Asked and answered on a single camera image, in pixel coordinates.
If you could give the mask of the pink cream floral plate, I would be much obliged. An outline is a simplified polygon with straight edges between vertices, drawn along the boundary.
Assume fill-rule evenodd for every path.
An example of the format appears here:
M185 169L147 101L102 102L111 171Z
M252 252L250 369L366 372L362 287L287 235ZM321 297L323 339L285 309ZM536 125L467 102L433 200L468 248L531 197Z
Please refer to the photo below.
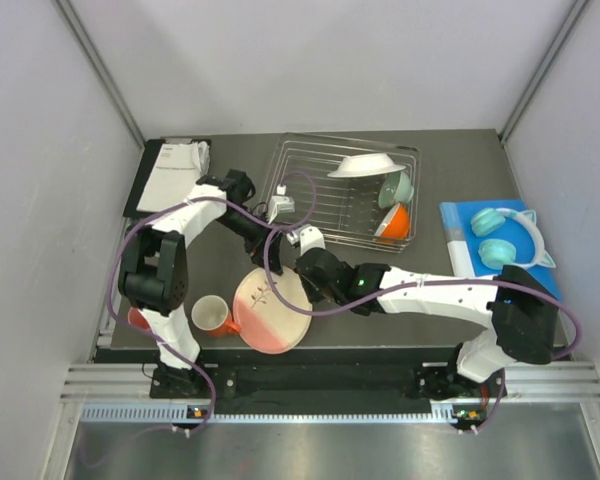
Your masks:
M262 268L252 270L238 285L233 315L242 340L253 350L272 355L294 348L311 323L310 315L289 309L278 299Z

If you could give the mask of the small white bowl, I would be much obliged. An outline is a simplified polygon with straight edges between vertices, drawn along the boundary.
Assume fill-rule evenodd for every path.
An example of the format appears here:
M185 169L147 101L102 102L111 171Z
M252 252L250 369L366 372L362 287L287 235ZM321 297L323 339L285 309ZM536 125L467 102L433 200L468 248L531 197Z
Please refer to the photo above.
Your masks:
M397 203L385 215L374 237L377 242L391 244L406 240L410 230L410 215L405 206Z

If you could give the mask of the metal wire dish rack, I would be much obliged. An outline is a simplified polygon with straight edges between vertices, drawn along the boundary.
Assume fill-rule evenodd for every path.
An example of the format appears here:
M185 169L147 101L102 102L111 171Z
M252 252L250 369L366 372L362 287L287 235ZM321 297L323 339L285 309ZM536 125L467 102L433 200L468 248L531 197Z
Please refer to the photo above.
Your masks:
M386 176L337 179L328 174L348 156L384 153L404 168L412 186L419 188L421 155L411 146L380 141L315 134L285 133L270 162L260 200L266 202L279 184L295 202L295 210L281 213L277 223L296 224L305 215L323 233L327 242L352 247L399 253L414 239L418 196L405 205L409 227L403 239L382 239L375 235L389 212L379 206L378 197Z

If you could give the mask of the green ceramic bowl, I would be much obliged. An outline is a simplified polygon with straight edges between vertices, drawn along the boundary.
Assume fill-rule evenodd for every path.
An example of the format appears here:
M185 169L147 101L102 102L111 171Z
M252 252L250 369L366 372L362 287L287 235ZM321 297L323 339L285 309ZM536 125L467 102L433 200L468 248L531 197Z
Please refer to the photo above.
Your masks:
M404 172L393 172L387 175L378 195L378 205L382 209L395 204L408 204L415 193L410 177Z

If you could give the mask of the white blue-rimmed plate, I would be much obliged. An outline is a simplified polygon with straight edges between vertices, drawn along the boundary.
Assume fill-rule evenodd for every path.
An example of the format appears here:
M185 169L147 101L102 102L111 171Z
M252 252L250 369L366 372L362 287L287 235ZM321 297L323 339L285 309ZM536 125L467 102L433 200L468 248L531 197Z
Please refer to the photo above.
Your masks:
M346 156L329 178L362 178L390 174L405 170L406 166L395 163L386 153L369 153Z

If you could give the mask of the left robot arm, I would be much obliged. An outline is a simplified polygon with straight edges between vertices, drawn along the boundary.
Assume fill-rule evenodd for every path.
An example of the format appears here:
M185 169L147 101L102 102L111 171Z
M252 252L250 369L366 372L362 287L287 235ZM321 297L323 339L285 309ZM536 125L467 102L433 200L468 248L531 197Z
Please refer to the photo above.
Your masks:
M155 398L188 398L206 387L207 374L196 366L200 345L189 326L184 301L188 292L187 247L214 221L244 240L253 264L280 275L280 236L264 246L271 231L262 216L243 204L256 188L243 171L231 169L223 178L199 179L182 203L135 224L121 254L118 290L145 319L159 349L153 381Z

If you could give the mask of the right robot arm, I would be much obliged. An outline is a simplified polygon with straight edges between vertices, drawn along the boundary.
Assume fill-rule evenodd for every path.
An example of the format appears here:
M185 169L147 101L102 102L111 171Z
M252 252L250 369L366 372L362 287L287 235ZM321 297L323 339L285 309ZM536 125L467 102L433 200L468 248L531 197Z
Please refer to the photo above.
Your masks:
M545 365L554 358L557 300L520 267L508 265L496 276L447 277L387 264L351 266L312 248L296 260L295 271L311 303L329 299L362 316L417 313L482 327L457 347L446 372L458 395L472 394L514 362Z

